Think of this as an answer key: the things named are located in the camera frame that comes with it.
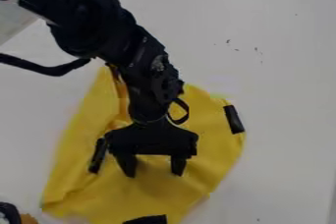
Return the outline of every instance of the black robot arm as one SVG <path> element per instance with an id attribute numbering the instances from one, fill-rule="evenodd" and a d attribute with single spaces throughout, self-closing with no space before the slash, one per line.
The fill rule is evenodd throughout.
<path id="1" fill-rule="evenodd" d="M 119 0 L 19 0 L 19 5 L 47 21 L 65 52 L 82 60 L 103 59 L 128 87 L 134 123 L 98 141 L 89 170 L 99 170 L 108 149 L 130 177 L 136 175 L 136 154 L 170 155 L 173 173 L 182 175 L 186 159 L 196 155 L 197 135 L 171 124 L 188 120 L 189 108 L 178 98 L 184 83 L 165 47 L 137 25 Z M 186 110 L 184 119 L 167 119 L 172 102 Z"/>

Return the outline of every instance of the black object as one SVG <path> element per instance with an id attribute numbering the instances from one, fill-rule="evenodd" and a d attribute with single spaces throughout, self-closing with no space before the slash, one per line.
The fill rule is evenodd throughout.
<path id="1" fill-rule="evenodd" d="M 235 106 L 228 105 L 224 107 L 226 118 L 228 119 L 232 134 L 239 134 L 245 131 L 241 119 L 238 116 Z"/>
<path id="2" fill-rule="evenodd" d="M 178 99 L 184 83 L 169 63 L 165 47 L 137 25 L 119 0 L 19 0 L 19 5 L 46 18 L 58 45 L 65 52 L 82 58 L 71 63 L 71 67 L 99 57 L 108 66 L 116 67 L 127 85 L 129 112 L 134 123 L 108 133 L 105 141 L 98 141 L 89 171 L 99 171 L 108 149 L 130 177 L 136 174 L 136 154 L 170 155 L 172 171 L 182 175 L 186 159 L 196 155 L 197 135 L 167 120 L 172 102 L 176 101 L 187 111 L 183 119 L 173 119 L 173 123 L 188 120 L 189 108 Z M 2 63 L 45 75 L 55 74 L 55 70 L 2 56 Z"/>
<path id="3" fill-rule="evenodd" d="M 0 202 L 0 212 L 5 215 L 10 224 L 22 224 L 21 215 L 13 204 Z"/>
<path id="4" fill-rule="evenodd" d="M 87 63 L 89 63 L 90 59 L 78 59 L 71 63 L 55 66 L 55 67 L 44 67 L 38 64 L 32 63 L 30 61 L 0 53 L 0 63 L 11 65 L 14 67 L 18 67 L 21 69 L 37 72 L 39 74 L 51 77 L 61 77 L 69 72 L 78 69 Z"/>
<path id="5" fill-rule="evenodd" d="M 148 216 L 124 222 L 124 224 L 167 224 L 166 215 Z"/>

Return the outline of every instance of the tabletop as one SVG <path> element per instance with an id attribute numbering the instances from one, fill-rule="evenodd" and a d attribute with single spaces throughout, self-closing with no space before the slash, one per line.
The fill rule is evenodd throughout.
<path id="1" fill-rule="evenodd" d="M 335 0 L 121 0 L 182 78 L 231 100 L 242 158 L 185 223 L 326 224 L 336 170 Z M 43 21 L 1 52 L 72 60 Z M 100 62 L 63 78 L 0 66 L 0 196 L 36 211 L 62 130 Z"/>

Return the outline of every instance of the yellow cloth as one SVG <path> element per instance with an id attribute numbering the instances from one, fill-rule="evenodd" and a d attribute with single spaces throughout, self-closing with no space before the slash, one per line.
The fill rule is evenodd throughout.
<path id="1" fill-rule="evenodd" d="M 131 124 L 124 84 L 104 67 L 63 135 L 56 164 L 43 194 L 42 208 L 55 217 L 81 216 L 93 224 L 122 224 L 148 215 L 166 214 L 180 223 L 188 210 L 215 190 L 241 154 L 244 134 L 232 135 L 224 99 L 211 98 L 185 85 L 181 98 L 190 106 L 190 119 L 181 127 L 199 135 L 197 156 L 188 161 L 183 177 L 170 171 L 167 156 L 140 155 L 137 176 L 128 178 L 110 154 L 98 175 L 87 168 L 98 138 Z M 184 111 L 170 108 L 173 118 Z"/>

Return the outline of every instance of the black tag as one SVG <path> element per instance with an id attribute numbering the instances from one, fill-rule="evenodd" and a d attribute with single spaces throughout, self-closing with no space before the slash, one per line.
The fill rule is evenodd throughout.
<path id="1" fill-rule="evenodd" d="M 126 221 L 124 224 L 168 224 L 168 222 L 166 215 L 158 215 Z"/>
<path id="2" fill-rule="evenodd" d="M 241 119 L 238 116 L 235 106 L 228 105 L 224 107 L 225 115 L 229 121 L 232 134 L 239 134 L 245 131 Z"/>

